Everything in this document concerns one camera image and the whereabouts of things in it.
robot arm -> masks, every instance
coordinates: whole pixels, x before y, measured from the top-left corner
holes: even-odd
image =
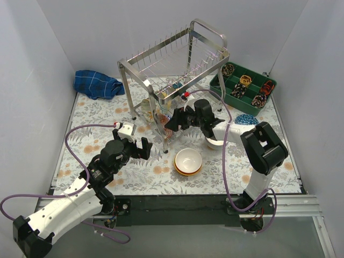
[[[69,196],[86,182],[86,171],[66,189],[65,198],[54,199],[36,213],[24,218],[19,216],[13,222],[13,238],[26,257],[44,257],[56,241],[91,215],[109,214],[113,211],[115,198],[106,189],[113,175],[125,166],[128,160],[147,160],[152,143],[141,138],[142,148],[137,147],[133,135],[133,124],[121,124],[112,131],[114,140],[109,141],[99,155],[93,157],[87,169],[89,183],[77,195]]]
[[[215,117],[207,100],[195,101],[192,96],[189,96],[184,107],[174,110],[165,128],[177,132],[179,129],[184,130],[190,126],[196,126],[200,127],[206,138],[223,141],[227,124],[228,122]],[[269,186],[275,171],[288,157],[288,150],[266,122],[261,122],[256,126],[232,124],[228,130],[227,141],[243,145],[253,167],[243,197],[235,202],[238,208],[243,209],[256,200]],[[260,209],[260,201],[251,208],[251,210],[258,209]]]

bowl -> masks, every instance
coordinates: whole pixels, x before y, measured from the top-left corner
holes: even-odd
[[[179,173],[179,174],[181,174],[181,175],[183,175],[183,176],[192,176],[192,175],[195,175],[195,174],[197,174],[198,172],[200,172],[200,169],[202,168],[202,167],[200,167],[196,172],[194,172],[194,173],[183,173],[183,172],[181,172],[178,168],[177,168],[177,166],[176,166],[176,162],[173,162],[174,163],[174,167],[175,167],[175,169],[177,170],[177,172]]]
[[[196,173],[202,166],[202,156],[195,149],[183,149],[175,157],[175,166],[184,174]]]
[[[212,149],[222,149],[224,146],[224,141],[215,141],[210,138],[205,137],[206,144]]]

white bowl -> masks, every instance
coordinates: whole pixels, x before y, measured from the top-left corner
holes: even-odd
[[[187,148],[177,153],[175,162],[181,172],[194,173],[202,166],[202,156],[195,149]]]
[[[224,146],[224,141],[215,141],[205,137],[206,144],[212,149],[222,149]]]

dish rack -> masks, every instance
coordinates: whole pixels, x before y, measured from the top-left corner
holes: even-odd
[[[219,37],[220,45],[195,31],[195,24],[200,25],[202,30],[211,37]],[[170,37],[166,36],[164,40],[160,39],[155,42],[154,47],[149,46],[147,50],[144,49],[143,52],[132,55],[131,59],[118,61],[132,119],[135,120],[139,116],[155,128],[152,127],[161,137],[164,153],[168,152],[169,143],[176,137],[173,139],[167,137],[158,118],[157,102],[160,105],[172,101],[175,103],[175,98],[180,97],[190,87],[203,89],[198,82],[215,70],[218,70],[221,98],[223,99],[226,95],[226,88],[222,76],[222,66],[228,62],[230,56],[226,47],[225,35],[206,22],[194,19],[189,27],[181,28],[174,35],[171,33]],[[149,122],[142,115],[141,103],[134,106],[127,74],[148,92],[153,122]],[[164,86],[160,86],[156,82],[157,80]]]

white wall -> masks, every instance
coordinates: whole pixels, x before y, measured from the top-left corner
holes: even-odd
[[[343,24],[343,1],[309,1],[271,74],[302,181],[319,198],[338,257],[344,256]]]
[[[221,29],[231,61],[270,71],[307,0],[38,0],[75,70],[118,76],[117,61],[194,18]]]
[[[0,199],[45,194],[75,97],[74,70],[36,0],[0,0],[0,35]],[[4,208],[16,218],[36,203],[18,198]],[[22,256],[2,214],[0,256]]]

